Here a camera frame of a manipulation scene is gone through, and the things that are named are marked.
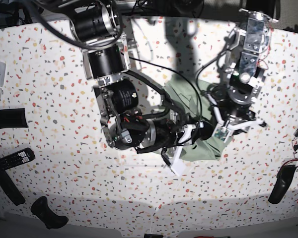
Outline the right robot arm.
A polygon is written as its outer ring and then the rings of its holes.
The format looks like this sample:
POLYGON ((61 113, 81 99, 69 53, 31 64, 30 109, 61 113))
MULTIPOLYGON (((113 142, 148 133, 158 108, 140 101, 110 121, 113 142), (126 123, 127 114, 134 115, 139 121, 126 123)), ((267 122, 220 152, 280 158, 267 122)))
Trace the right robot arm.
POLYGON ((51 33, 79 47, 87 79, 93 90, 100 123, 109 147, 134 148, 138 154, 158 151, 167 167, 181 176, 183 148, 207 128, 193 119, 156 84, 131 70, 122 16, 113 0, 29 0, 28 10, 51 33), (161 97, 162 111, 143 114, 131 78, 149 86, 161 97))

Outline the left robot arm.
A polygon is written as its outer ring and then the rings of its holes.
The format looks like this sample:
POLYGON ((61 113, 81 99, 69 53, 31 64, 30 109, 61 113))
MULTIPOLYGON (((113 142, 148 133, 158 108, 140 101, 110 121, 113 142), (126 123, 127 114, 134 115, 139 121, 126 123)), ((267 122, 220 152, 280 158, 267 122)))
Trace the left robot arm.
POLYGON ((267 126, 250 108, 266 79, 259 61, 269 49, 269 24, 279 21, 280 12, 274 2, 248 2, 240 11, 247 19, 230 33, 221 83, 207 92, 217 123, 212 136, 224 143, 234 134, 247 133, 252 126, 267 126))

